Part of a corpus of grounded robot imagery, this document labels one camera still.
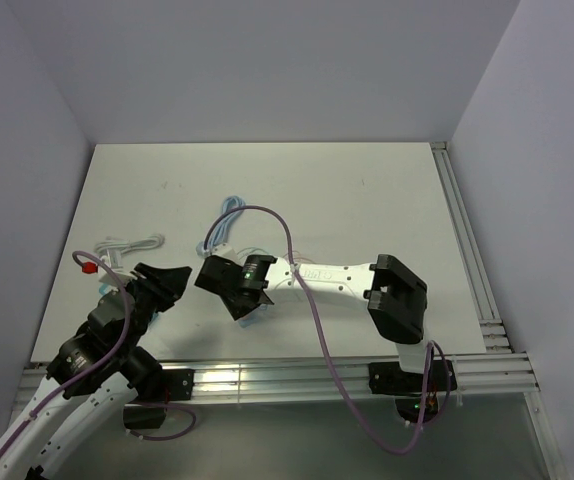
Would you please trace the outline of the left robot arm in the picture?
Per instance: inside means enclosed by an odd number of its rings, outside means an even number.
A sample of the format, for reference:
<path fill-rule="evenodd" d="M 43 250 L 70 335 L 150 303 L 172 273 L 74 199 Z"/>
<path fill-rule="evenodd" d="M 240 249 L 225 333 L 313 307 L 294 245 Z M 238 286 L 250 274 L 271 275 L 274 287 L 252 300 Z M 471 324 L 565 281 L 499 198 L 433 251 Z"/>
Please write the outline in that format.
<path fill-rule="evenodd" d="M 139 344 L 154 317 L 179 301 L 189 267 L 136 265 L 103 295 L 48 364 L 24 410 L 0 437 L 0 479 L 44 475 L 54 454 L 90 431 L 89 422 L 132 401 L 153 405 L 165 391 L 160 362 Z"/>

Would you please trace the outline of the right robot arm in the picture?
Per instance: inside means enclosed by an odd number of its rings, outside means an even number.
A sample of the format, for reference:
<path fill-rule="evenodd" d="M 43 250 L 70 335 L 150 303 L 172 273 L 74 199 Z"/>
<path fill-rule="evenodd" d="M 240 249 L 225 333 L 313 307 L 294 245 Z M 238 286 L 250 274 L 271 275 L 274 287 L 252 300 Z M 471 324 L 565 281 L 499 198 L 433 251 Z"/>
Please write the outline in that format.
<path fill-rule="evenodd" d="M 396 257 L 380 254 L 373 263 L 296 263 L 271 255 L 250 255 L 239 264 L 210 255 L 195 286 L 218 296 L 235 320 L 262 305 L 314 298 L 318 303 L 353 308 L 371 318 L 378 334 L 396 345 L 400 378 L 419 390 L 435 374 L 426 358 L 430 344 L 424 326 L 427 284 Z"/>

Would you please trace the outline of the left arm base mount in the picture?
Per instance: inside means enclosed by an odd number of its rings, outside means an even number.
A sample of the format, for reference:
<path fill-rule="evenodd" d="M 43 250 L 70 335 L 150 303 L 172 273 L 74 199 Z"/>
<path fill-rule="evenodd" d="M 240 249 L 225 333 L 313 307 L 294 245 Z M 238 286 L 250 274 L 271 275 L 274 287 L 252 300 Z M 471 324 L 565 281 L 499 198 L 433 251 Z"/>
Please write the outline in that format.
<path fill-rule="evenodd" d="M 190 368 L 164 369 L 154 389 L 138 401 L 164 403 L 189 401 L 192 398 L 195 370 Z M 158 430 L 169 417 L 162 407 L 148 408 L 128 405 L 123 410 L 123 424 L 136 431 Z"/>

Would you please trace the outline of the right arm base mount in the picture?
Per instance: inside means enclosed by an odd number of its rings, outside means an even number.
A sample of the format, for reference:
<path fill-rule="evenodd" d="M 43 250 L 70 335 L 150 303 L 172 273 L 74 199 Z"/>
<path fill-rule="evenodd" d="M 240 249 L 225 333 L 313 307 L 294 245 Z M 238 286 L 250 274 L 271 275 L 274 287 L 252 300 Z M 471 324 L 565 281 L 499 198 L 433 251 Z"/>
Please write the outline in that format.
<path fill-rule="evenodd" d="M 415 424 L 420 414 L 423 374 L 404 372 L 398 362 L 370 363 L 368 373 L 371 393 L 393 396 L 400 417 Z M 445 393 L 448 399 L 457 388 L 452 362 L 433 360 L 429 369 L 424 425 L 440 416 L 442 405 L 439 395 Z"/>

